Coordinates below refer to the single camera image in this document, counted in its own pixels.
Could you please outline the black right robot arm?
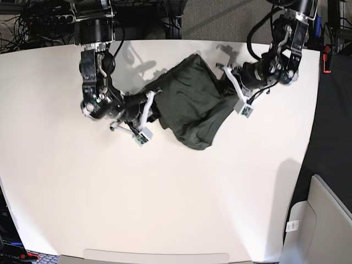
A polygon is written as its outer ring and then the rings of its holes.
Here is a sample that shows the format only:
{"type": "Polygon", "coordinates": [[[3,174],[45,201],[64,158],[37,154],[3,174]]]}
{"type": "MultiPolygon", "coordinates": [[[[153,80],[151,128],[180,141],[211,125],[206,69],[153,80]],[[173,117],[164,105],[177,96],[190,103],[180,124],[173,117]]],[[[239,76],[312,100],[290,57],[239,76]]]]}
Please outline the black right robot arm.
{"type": "Polygon", "coordinates": [[[83,114],[93,120],[115,119],[135,128],[143,121],[160,118],[152,98],[158,90],[124,95],[113,85],[116,57],[126,40],[126,28],[136,25],[135,12],[114,1],[70,1],[69,4],[75,19],[74,43],[83,48],[79,63],[83,114]],[[122,33],[121,45],[111,53],[109,48],[117,30],[122,33]]]}

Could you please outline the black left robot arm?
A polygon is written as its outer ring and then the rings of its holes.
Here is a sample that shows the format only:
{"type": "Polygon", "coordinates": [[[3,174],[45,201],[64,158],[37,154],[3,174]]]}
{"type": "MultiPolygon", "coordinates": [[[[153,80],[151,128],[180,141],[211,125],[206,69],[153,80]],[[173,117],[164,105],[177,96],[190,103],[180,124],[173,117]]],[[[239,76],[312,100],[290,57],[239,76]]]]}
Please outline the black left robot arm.
{"type": "Polygon", "coordinates": [[[255,63],[229,67],[240,88],[254,94],[268,93],[277,84],[289,85],[298,77],[310,22],[316,17],[317,1],[269,1],[272,8],[248,33],[247,50],[255,63]],[[258,56],[252,46],[254,34],[269,21],[272,41],[269,50],[258,56]]]}

